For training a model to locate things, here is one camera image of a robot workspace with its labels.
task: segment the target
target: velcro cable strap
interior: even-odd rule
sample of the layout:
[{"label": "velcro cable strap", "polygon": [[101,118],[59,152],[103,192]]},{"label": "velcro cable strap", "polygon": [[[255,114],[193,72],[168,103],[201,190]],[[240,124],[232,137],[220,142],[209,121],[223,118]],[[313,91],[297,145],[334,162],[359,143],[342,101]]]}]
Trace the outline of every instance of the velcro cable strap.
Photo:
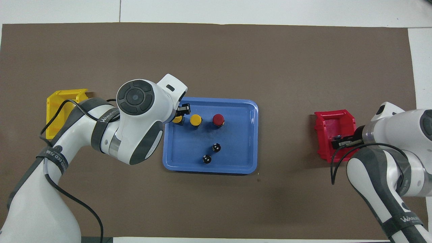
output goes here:
[{"label": "velcro cable strap", "polygon": [[42,151],[36,156],[36,158],[38,157],[43,157],[51,160],[54,164],[57,165],[61,174],[63,174],[69,166],[69,163],[67,162],[64,155],[49,146],[44,147]]},{"label": "velcro cable strap", "polygon": [[387,237],[391,237],[396,232],[416,224],[423,225],[423,222],[419,217],[413,212],[406,212],[403,214],[398,214],[385,221],[381,227],[384,230]]},{"label": "velcro cable strap", "polygon": [[113,118],[117,117],[119,114],[120,113],[119,113],[118,108],[114,107],[114,108],[109,109],[107,112],[105,112],[105,114],[103,114],[97,120],[95,128],[93,129],[92,139],[91,139],[93,149],[99,150],[102,152],[102,149],[101,149],[102,137],[105,133],[105,130],[108,127],[108,123]]}]

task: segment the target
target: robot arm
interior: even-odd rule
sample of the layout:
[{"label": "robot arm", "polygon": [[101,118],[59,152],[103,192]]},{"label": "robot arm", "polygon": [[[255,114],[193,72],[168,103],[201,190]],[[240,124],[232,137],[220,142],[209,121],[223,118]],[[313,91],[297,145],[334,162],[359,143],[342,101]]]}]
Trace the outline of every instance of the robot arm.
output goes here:
[{"label": "robot arm", "polygon": [[162,136],[162,124],[175,115],[187,87],[167,74],[157,84],[147,80],[125,83],[117,93],[115,108],[100,98],[88,99],[75,108],[65,125],[44,148],[11,193],[9,213],[0,231],[0,242],[78,243],[78,223],[55,188],[78,150],[91,145],[126,164],[137,164],[151,156]]},{"label": "robot arm", "polygon": [[404,112],[384,103],[372,122],[363,128],[365,144],[385,143],[404,151],[381,146],[364,147],[348,162],[350,183],[366,201],[391,242],[432,242],[421,220],[401,196],[427,196],[431,192],[429,148],[432,140],[426,132],[432,124],[431,110]]}]

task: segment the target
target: blue tray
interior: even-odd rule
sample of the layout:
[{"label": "blue tray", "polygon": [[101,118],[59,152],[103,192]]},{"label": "blue tray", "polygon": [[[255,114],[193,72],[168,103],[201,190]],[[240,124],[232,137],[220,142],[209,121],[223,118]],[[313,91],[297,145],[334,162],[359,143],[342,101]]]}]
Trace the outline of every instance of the blue tray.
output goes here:
[{"label": "blue tray", "polygon": [[[174,171],[250,174],[258,161],[258,106],[246,99],[184,97],[180,104],[190,103],[191,114],[184,125],[165,125],[163,164]],[[189,122],[193,114],[203,118],[197,129]],[[225,124],[217,128],[212,119],[222,114]],[[221,145],[218,153],[214,143]],[[203,162],[209,154],[212,161]]]}]

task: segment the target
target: yellow button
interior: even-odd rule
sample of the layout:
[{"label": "yellow button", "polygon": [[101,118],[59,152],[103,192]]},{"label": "yellow button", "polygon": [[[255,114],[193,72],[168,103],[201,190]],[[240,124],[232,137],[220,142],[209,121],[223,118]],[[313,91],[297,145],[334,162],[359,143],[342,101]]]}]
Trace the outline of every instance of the yellow button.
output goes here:
[{"label": "yellow button", "polygon": [[183,119],[183,117],[180,115],[180,116],[176,116],[173,120],[172,120],[172,122],[173,123],[179,123],[179,122],[181,122],[181,120]]},{"label": "yellow button", "polygon": [[203,119],[197,114],[191,116],[191,124],[193,126],[198,126],[202,121]]}]

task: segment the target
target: yellow bin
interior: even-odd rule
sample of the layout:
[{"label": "yellow bin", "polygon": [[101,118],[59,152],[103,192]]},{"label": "yellow bin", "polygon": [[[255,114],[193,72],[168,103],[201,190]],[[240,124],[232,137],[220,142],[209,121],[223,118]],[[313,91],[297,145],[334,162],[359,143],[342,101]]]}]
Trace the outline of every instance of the yellow bin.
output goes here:
[{"label": "yellow bin", "polygon": [[[75,100],[76,102],[81,102],[85,99],[88,99],[86,95],[86,91],[88,89],[79,89],[79,90],[58,90],[54,92],[47,98],[47,123],[51,120],[54,114],[57,112],[61,103],[67,99]],[[75,107],[71,102],[66,103],[56,119],[51,123],[51,125],[47,128],[45,132],[45,137],[47,139],[52,139],[54,136],[60,131],[60,128],[63,127],[66,122],[67,117],[69,116],[72,109]]]}]

